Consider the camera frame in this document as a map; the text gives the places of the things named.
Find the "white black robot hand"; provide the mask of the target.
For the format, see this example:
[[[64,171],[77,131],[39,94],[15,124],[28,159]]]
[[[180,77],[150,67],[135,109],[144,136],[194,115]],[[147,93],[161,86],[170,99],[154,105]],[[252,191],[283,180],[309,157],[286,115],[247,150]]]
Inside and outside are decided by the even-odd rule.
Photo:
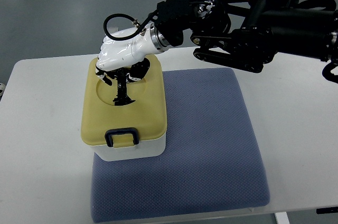
[[[106,36],[96,62],[96,75],[111,86],[108,72],[132,66],[143,61],[146,55],[159,54],[170,47],[169,42],[152,22],[145,26],[143,34],[137,34],[129,40],[115,41]]]

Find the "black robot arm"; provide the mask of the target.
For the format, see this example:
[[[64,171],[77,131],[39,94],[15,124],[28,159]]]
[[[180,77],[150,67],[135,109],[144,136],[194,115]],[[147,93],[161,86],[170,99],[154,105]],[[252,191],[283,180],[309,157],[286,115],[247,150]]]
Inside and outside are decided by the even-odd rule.
[[[335,0],[165,0],[146,22],[171,46],[190,29],[202,61],[259,73],[283,52],[326,62],[323,77],[337,82]]]

